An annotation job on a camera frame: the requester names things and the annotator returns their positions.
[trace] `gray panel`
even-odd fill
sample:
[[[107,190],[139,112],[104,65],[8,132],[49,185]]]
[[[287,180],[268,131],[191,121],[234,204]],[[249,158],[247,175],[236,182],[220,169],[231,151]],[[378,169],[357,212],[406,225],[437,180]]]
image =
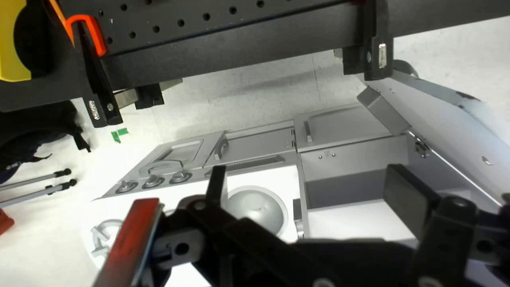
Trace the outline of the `gray panel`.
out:
[[[410,77],[406,73],[395,72],[392,78],[400,81],[400,83],[410,85],[414,89],[427,92],[432,97],[437,97],[437,99],[441,99],[445,102],[449,102],[453,105],[461,105],[461,104],[469,102],[469,100],[478,100],[473,96],[469,96],[469,94],[464,94],[464,92],[459,92],[459,91],[454,91],[454,89],[448,89],[448,88],[438,86],[435,83]]]
[[[429,153],[427,158],[422,158],[419,153],[416,153],[413,137],[408,137],[408,151],[410,164],[406,167],[437,193],[464,196],[473,201],[478,209],[486,212],[499,210],[494,201],[480,193],[480,190],[469,183],[459,172],[449,167],[437,155]]]
[[[215,132],[180,142],[163,144],[143,158],[132,171],[129,171],[118,185],[108,190],[105,196],[115,196],[120,188],[129,185],[134,188],[128,188],[129,191],[126,193],[143,191],[143,183],[148,182],[151,175],[161,180],[155,188],[167,187],[180,171],[190,172],[180,177],[185,179],[185,182],[202,180],[202,167],[223,137],[225,132]]]
[[[282,166],[292,166],[298,159],[298,156],[293,151],[273,155],[273,156],[260,156],[260,158],[245,158],[237,163],[218,163],[228,166],[228,174],[245,174],[245,172],[257,172],[257,171],[266,171],[266,169],[276,169]],[[204,177],[209,179],[214,166],[204,167]]]
[[[209,164],[218,163],[236,163],[247,158],[261,158],[279,155],[282,151],[293,151],[293,129],[277,129],[277,131],[266,131],[252,136],[241,136],[234,139],[228,139],[222,151],[215,151],[217,156],[212,156],[207,161]]]
[[[308,209],[381,199],[384,179],[386,169],[306,182]]]
[[[296,116],[295,131],[300,153],[390,136],[362,105]]]
[[[411,126],[402,115],[376,91],[367,88],[357,99],[376,116],[389,132],[400,136]]]
[[[426,91],[434,94],[427,94],[422,85],[414,88],[416,80],[403,83],[402,78],[406,75],[367,85],[386,97],[413,126],[414,134],[502,202],[500,195],[510,190],[508,145],[475,116],[437,96],[451,89],[437,85],[432,89],[429,83]]]
[[[306,182],[381,171],[408,163],[406,136],[301,153],[301,161]]]

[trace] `perforated metal panel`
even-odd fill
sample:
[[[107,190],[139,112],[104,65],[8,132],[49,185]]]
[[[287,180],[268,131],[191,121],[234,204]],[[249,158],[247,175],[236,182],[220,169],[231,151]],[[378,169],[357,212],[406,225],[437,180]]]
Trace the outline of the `perforated metal panel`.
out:
[[[86,0],[72,10],[94,14],[108,53],[118,54],[343,2],[347,0]]]

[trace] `black bracket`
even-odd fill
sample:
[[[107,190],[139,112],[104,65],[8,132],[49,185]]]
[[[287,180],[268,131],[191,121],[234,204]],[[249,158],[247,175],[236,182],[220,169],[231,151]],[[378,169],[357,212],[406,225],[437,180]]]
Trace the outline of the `black bracket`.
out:
[[[403,166],[389,166],[384,201],[421,242],[405,285],[465,285],[469,258],[508,282],[510,217],[488,214],[457,196],[438,196]]]
[[[148,85],[135,88],[139,100],[135,102],[137,110],[150,108],[153,105],[163,105],[164,99],[159,85]]]
[[[120,124],[123,116],[120,113],[115,94],[110,86],[110,77],[105,69],[102,57],[94,53],[94,45],[84,24],[78,22],[73,26],[75,30],[75,48],[81,51],[86,77],[92,92],[83,97],[84,107],[96,128]]]
[[[365,73],[367,81],[394,73],[394,37],[389,32],[387,0],[367,0],[360,6],[360,46],[343,49],[344,73]]]

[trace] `black plastic part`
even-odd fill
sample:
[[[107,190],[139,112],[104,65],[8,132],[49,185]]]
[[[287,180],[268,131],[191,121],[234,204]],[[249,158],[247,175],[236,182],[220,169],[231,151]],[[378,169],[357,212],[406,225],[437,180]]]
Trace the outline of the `black plastic part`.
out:
[[[293,220],[301,220],[303,218],[301,199],[293,199],[292,207],[293,207]]]
[[[92,91],[92,94],[83,97],[92,124],[100,128],[123,123],[123,116],[110,85],[110,73],[104,59],[96,56],[94,43],[84,22],[75,24],[73,30],[75,46],[83,56],[83,65],[86,67],[86,77]]]
[[[78,147],[78,150],[86,150],[91,153],[91,145],[81,137],[83,129],[77,128],[72,131],[72,136],[75,139],[75,144]]]
[[[477,206],[462,198],[445,198],[426,225],[405,285],[435,281],[465,285],[465,266],[475,233]]]
[[[135,88],[139,100],[135,102],[137,110],[163,105],[163,92],[159,85],[148,85]]]
[[[510,193],[500,196],[507,204],[510,204]]]
[[[368,0],[359,8],[360,46],[344,49],[344,73],[363,72],[365,80],[381,80],[394,73],[394,37],[389,32],[387,0]]]
[[[14,46],[32,78],[51,70],[49,24],[40,0],[29,0],[14,26]]]
[[[202,210],[194,210],[191,204],[188,215],[190,223],[206,238],[215,238],[214,244],[206,244],[202,258],[194,263],[212,285],[231,282],[242,287],[309,287],[319,277],[343,285],[335,266],[312,260],[249,218],[236,220],[217,204],[206,204]]]
[[[402,285],[413,249],[383,239],[300,241],[296,247],[327,266],[352,287]]]
[[[188,5],[185,0],[172,3],[175,6]],[[263,10],[271,10],[271,3],[266,0]],[[510,14],[510,2],[507,0],[387,0],[387,3],[389,32],[395,37]],[[193,8],[198,11],[193,18],[196,21],[202,21],[201,13],[207,11],[199,6]],[[135,88],[300,54],[360,46],[357,14],[359,10],[352,3],[339,3],[288,13],[285,18],[257,19],[247,26],[225,30],[204,29],[194,37],[115,54],[108,64],[113,75],[112,86],[115,89]]]
[[[96,16],[110,54],[118,56],[346,2],[349,0],[75,0],[72,6],[62,5],[69,13]]]
[[[395,59],[394,70],[398,70],[398,72],[406,73],[410,77],[419,78],[416,69],[406,61]]]
[[[64,169],[64,171],[54,172],[54,177],[65,177],[65,175],[70,175],[70,174],[72,174],[70,169]]]
[[[62,190],[69,190],[69,188],[75,187],[77,183],[78,183],[78,180],[75,180],[75,179],[64,182]]]
[[[430,212],[441,199],[400,164],[387,166],[383,198],[418,239],[422,238]]]
[[[470,258],[489,265],[502,265],[510,260],[510,217],[504,214],[508,207],[502,207],[499,215],[478,210]]]
[[[206,199],[217,206],[226,199],[226,166],[212,167]]]

